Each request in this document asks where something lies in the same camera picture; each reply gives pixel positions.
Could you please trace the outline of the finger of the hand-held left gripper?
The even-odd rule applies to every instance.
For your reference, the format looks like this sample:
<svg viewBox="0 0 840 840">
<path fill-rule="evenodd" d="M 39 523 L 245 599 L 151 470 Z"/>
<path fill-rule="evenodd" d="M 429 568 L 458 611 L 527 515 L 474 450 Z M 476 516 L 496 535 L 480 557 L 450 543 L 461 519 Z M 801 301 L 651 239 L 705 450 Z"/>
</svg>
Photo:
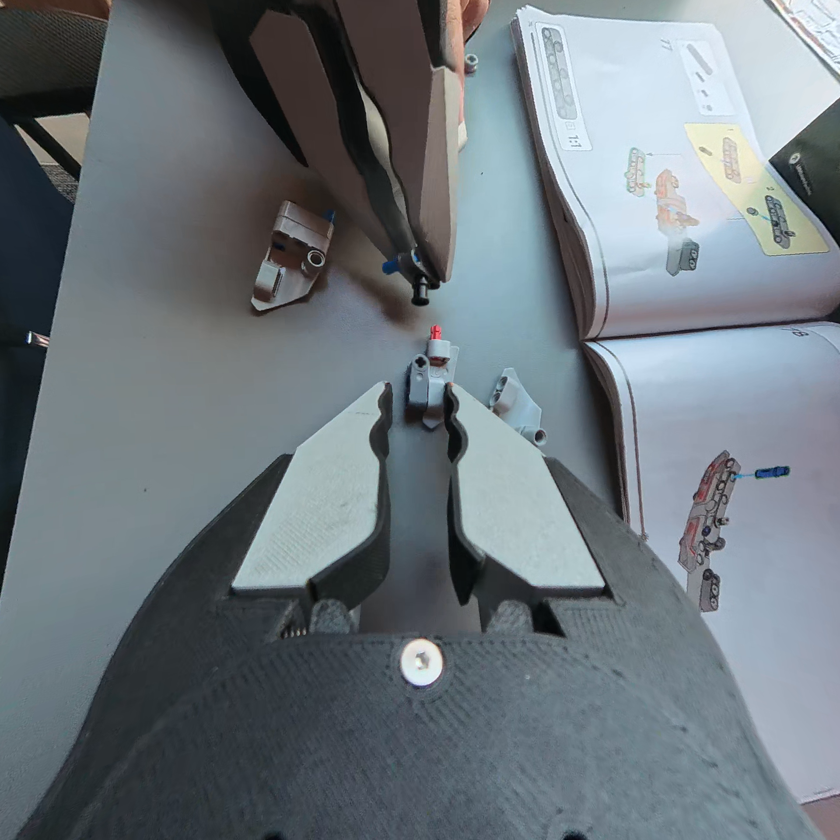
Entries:
<svg viewBox="0 0 840 840">
<path fill-rule="evenodd" d="M 444 284 L 455 256 L 459 75 L 445 58 L 443 2 L 336 6 L 360 78 L 385 122 L 416 237 L 411 249 Z"/>
<path fill-rule="evenodd" d="M 268 5 L 249 43 L 306 165 L 386 258 L 409 251 L 388 132 L 336 6 Z"/>
</svg>

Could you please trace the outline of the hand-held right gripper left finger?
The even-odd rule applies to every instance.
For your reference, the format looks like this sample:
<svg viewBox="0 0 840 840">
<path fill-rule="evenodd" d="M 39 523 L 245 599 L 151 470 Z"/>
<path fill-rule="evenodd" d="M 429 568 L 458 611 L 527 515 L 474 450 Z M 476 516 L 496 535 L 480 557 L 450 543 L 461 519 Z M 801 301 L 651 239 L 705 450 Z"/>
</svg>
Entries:
<svg viewBox="0 0 840 840">
<path fill-rule="evenodd" d="M 232 581 L 237 595 L 353 610 L 390 563 L 393 391 L 377 382 L 295 450 Z"/>
</svg>

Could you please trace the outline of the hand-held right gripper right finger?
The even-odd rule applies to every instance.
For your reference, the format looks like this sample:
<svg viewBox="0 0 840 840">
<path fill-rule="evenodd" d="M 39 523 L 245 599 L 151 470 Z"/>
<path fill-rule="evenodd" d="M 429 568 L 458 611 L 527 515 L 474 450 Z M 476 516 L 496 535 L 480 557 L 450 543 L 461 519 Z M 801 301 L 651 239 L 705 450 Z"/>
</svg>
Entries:
<svg viewBox="0 0 840 840">
<path fill-rule="evenodd" d="M 448 557 L 482 631 L 506 602 L 533 619 L 549 600 L 593 599 L 607 582 L 538 447 L 460 385 L 444 394 L 451 475 Z"/>
</svg>

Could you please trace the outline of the small black pin assembly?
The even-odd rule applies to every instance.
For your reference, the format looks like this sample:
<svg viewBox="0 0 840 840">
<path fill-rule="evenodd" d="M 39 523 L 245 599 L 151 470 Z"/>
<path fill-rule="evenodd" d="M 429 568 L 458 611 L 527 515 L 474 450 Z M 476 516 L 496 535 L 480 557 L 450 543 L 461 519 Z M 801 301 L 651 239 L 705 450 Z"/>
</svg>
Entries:
<svg viewBox="0 0 840 840">
<path fill-rule="evenodd" d="M 382 274 L 391 277 L 400 275 L 412 287 L 412 304 L 424 308 L 429 304 L 429 293 L 439 288 L 440 281 L 433 269 L 424 261 L 417 248 L 404 251 L 382 264 Z"/>
</svg>

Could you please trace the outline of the grey lego connector red pin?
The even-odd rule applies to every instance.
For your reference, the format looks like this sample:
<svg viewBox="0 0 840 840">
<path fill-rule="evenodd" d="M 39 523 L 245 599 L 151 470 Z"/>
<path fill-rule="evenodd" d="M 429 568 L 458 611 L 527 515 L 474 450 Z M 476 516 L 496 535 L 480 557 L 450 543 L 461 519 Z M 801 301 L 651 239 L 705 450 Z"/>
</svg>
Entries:
<svg viewBox="0 0 840 840">
<path fill-rule="evenodd" d="M 455 380 L 458 359 L 459 347 L 434 324 L 424 351 L 415 353 L 407 367 L 406 414 L 430 432 L 444 421 L 446 386 Z"/>
</svg>

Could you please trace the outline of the light grey lego angled connector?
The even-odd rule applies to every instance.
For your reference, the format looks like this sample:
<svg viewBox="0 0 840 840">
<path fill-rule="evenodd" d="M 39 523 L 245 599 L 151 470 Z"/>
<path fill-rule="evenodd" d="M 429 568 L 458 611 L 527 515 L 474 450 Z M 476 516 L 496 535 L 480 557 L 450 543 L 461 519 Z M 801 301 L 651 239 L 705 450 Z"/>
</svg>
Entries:
<svg viewBox="0 0 840 840">
<path fill-rule="evenodd" d="M 527 393 L 514 368 L 501 372 L 488 407 L 532 445 L 545 446 L 548 435 L 542 427 L 542 409 Z"/>
</svg>

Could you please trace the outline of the beige lego panel assembly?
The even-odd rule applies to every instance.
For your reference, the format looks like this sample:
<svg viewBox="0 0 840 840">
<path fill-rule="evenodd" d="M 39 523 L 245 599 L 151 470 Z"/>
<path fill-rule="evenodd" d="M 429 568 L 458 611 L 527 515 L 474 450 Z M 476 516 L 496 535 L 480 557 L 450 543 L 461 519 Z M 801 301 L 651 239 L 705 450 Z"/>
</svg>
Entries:
<svg viewBox="0 0 840 840">
<path fill-rule="evenodd" d="M 290 201 L 279 209 L 251 306 L 258 313 L 285 307 L 309 294 L 327 262 L 335 212 L 317 215 Z"/>
</svg>

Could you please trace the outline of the open lego instruction booklet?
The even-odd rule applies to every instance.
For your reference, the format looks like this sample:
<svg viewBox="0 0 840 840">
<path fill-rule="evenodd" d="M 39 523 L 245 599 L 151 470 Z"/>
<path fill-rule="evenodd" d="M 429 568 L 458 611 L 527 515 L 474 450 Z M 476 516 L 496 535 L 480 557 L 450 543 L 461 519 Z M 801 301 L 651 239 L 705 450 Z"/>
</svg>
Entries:
<svg viewBox="0 0 840 840">
<path fill-rule="evenodd" d="M 838 795 L 838 244 L 760 151 L 709 24 L 511 21 L 623 517 L 800 802 Z"/>
</svg>

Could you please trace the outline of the person's left hand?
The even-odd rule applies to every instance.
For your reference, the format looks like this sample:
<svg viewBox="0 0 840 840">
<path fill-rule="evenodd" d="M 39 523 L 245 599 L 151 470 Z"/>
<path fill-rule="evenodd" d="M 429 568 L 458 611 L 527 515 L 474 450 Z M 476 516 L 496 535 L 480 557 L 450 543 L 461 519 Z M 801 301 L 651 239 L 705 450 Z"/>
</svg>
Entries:
<svg viewBox="0 0 840 840">
<path fill-rule="evenodd" d="M 466 44 L 489 11 L 491 1 L 444 1 L 444 57 L 447 66 L 460 77 L 465 75 Z"/>
</svg>

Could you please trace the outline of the black office chair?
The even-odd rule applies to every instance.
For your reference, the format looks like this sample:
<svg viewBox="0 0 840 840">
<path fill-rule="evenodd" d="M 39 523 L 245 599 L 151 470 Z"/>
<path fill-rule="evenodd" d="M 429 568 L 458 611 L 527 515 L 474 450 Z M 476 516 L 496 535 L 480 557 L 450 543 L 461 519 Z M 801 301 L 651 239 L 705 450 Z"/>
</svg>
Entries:
<svg viewBox="0 0 840 840">
<path fill-rule="evenodd" d="M 2 2 L 2 124 L 21 130 L 74 183 L 81 163 L 39 121 L 91 116 L 107 26 L 79 4 Z"/>
</svg>

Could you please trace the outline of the black cardboard box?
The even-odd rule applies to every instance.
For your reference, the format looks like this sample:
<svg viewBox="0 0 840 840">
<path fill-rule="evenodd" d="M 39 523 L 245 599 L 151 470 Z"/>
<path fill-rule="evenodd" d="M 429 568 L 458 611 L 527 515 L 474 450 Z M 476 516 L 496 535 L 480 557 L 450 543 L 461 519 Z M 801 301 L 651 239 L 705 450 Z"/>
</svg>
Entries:
<svg viewBox="0 0 840 840">
<path fill-rule="evenodd" d="M 770 162 L 839 242 L 839 100 L 773 154 Z"/>
</svg>

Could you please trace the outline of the white printed sheet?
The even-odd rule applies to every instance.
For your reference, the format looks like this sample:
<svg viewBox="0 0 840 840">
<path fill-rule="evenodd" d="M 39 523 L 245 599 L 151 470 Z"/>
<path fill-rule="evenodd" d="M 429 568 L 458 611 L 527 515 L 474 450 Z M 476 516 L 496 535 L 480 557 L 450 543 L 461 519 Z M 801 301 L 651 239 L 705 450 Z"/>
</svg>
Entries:
<svg viewBox="0 0 840 840">
<path fill-rule="evenodd" d="M 839 78 L 839 2 L 769 1 L 808 48 Z"/>
</svg>

